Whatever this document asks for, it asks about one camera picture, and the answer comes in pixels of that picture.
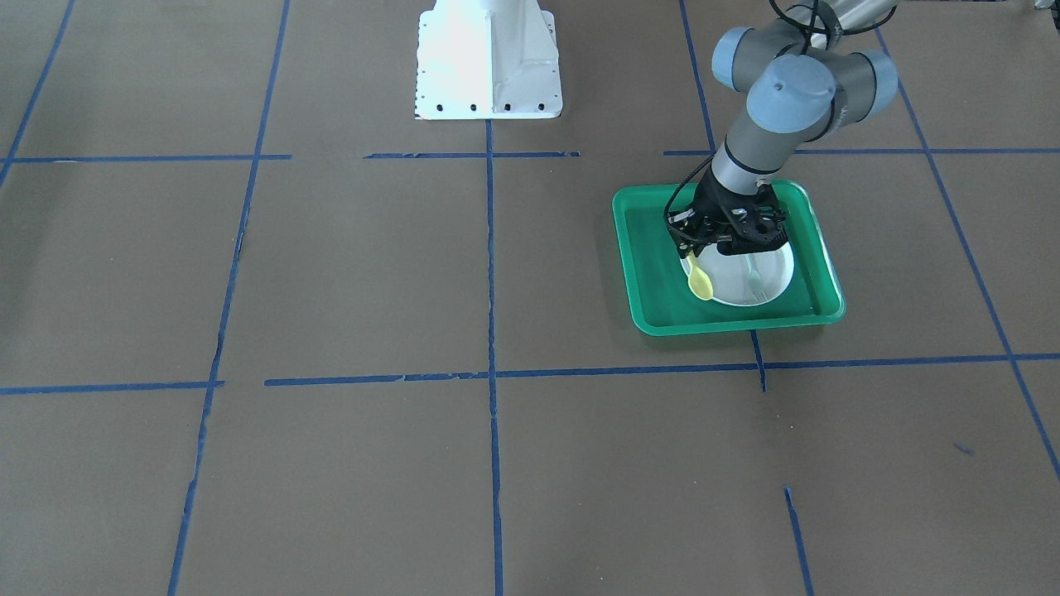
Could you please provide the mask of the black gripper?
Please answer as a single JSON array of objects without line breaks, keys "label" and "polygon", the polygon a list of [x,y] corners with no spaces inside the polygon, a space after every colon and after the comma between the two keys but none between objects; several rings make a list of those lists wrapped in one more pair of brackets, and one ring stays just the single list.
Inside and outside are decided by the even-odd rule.
[{"label": "black gripper", "polygon": [[738,194],[720,185],[711,172],[701,177],[683,211],[667,211],[667,233],[679,257],[700,256],[716,246],[723,256],[776,252],[788,244],[788,212],[772,185]]}]

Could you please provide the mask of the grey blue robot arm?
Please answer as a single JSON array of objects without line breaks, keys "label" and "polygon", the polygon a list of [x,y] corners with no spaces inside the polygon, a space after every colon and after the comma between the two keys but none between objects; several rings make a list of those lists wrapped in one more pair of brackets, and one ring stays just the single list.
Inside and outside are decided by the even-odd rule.
[{"label": "grey blue robot arm", "polygon": [[896,65],[879,52],[840,54],[843,39],[889,21],[894,1],[799,1],[761,29],[731,29],[716,43],[711,70],[745,97],[742,113],[693,172],[690,204],[667,204],[662,222],[682,259],[706,248],[723,256],[776,252],[788,214],[773,178],[802,144],[882,112],[898,92]]}]

